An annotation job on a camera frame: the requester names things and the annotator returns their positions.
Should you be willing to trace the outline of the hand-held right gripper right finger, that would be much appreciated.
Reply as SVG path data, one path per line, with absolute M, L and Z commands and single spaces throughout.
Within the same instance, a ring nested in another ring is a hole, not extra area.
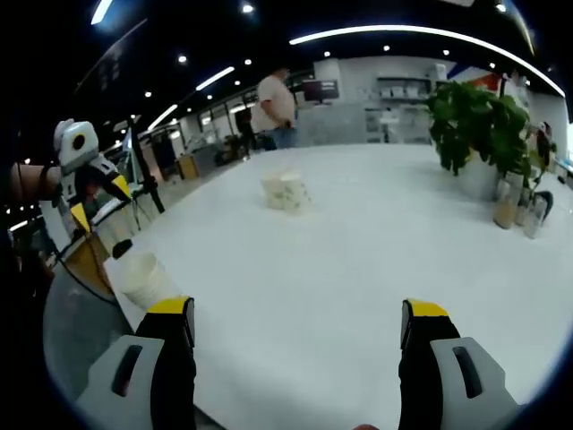
M 402 302 L 400 429 L 503 429 L 521 410 L 506 374 L 439 305 Z

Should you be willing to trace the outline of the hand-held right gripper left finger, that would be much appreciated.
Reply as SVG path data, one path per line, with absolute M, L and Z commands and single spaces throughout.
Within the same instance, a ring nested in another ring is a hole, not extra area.
M 194 429 L 194 301 L 152 306 L 90 367 L 77 409 L 89 429 Z

